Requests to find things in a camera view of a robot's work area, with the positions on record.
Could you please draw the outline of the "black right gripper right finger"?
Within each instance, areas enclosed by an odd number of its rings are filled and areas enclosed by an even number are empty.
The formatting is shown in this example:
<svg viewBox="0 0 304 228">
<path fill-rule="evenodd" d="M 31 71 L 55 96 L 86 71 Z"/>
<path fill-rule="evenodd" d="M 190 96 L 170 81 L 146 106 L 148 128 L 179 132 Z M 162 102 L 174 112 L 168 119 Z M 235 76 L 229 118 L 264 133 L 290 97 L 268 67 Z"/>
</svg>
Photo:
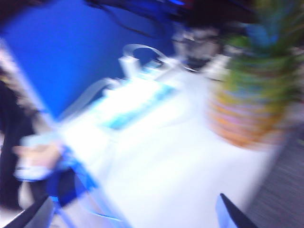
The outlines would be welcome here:
<svg viewBox="0 0 304 228">
<path fill-rule="evenodd" d="M 257 226 L 223 193 L 219 195 L 220 228 L 257 228 Z"/>
</svg>

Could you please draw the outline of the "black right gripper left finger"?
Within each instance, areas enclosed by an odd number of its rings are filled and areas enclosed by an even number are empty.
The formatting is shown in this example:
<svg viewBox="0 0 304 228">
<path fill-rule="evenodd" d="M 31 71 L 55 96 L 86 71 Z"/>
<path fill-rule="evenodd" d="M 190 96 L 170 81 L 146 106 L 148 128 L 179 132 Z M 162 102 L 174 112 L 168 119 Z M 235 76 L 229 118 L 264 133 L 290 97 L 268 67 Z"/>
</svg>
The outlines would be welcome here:
<svg viewBox="0 0 304 228">
<path fill-rule="evenodd" d="M 51 198 L 44 196 L 18 214 L 5 228 L 48 228 L 51 223 Z"/>
</svg>

